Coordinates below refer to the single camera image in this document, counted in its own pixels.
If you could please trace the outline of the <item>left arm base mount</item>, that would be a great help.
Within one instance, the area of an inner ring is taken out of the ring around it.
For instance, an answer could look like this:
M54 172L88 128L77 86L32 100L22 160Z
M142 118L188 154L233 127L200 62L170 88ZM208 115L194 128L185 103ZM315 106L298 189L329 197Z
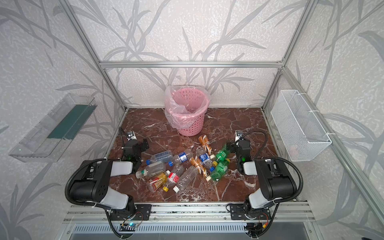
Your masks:
M112 210L110 219L112 221L148 221L151 209L151 204L137 204L133 207L133 210Z

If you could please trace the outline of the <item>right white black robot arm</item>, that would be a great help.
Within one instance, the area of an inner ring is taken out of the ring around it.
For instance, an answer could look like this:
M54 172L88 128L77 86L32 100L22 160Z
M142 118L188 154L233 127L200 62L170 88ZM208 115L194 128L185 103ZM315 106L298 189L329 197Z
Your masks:
M259 188L243 204L245 214L250 215L273 205L289 202L302 192L304 179L292 162L280 157L252 160L251 144L248 140L229 142L225 149L236 154L240 173L258 177Z

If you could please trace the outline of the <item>clear bottle white cap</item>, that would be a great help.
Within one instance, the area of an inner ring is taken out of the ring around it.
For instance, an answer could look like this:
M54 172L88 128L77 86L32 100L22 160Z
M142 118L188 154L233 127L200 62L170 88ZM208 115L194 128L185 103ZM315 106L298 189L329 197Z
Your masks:
M179 178L176 186L173 188L175 193L178 193L180 190L185 189L199 174L199 171L196 167L190 166L183 175Z

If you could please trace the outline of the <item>clear bottle blue label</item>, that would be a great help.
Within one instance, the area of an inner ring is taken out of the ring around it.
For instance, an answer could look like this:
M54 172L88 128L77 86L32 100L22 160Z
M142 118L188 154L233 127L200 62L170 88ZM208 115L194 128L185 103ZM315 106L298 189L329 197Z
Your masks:
M168 163L173 159L173 154L171 151L165 151L152 155L149 159L146 160L146 165L153 164L155 162Z

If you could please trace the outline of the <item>clear bottle green label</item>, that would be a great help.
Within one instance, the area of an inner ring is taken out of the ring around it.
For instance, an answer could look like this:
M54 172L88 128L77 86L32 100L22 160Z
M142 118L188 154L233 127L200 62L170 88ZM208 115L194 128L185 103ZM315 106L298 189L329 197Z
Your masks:
M152 177L160 172L164 172L166 169L165 164L163 162L155 162L146 166L145 169L136 172L136 178L141 179L144 177Z

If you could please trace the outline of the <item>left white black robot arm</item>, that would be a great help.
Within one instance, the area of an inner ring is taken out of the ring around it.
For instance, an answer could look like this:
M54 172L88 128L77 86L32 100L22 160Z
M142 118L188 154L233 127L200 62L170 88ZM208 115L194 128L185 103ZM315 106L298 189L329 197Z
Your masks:
M148 149L148 140L131 139L123 146L124 160L83 161L65 186L66 199L73 205L134 212L133 197L112 189L110 178L135 173L141 165L141 153Z

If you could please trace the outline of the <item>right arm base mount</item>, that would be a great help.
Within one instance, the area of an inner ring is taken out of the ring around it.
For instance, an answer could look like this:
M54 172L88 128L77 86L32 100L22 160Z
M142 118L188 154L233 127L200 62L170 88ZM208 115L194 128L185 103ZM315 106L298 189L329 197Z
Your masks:
M241 204L229 203L226 205L226 209L231 215L231 220L269 221L271 219L271 212L269 209L254 209L251 207L249 201L245 201Z

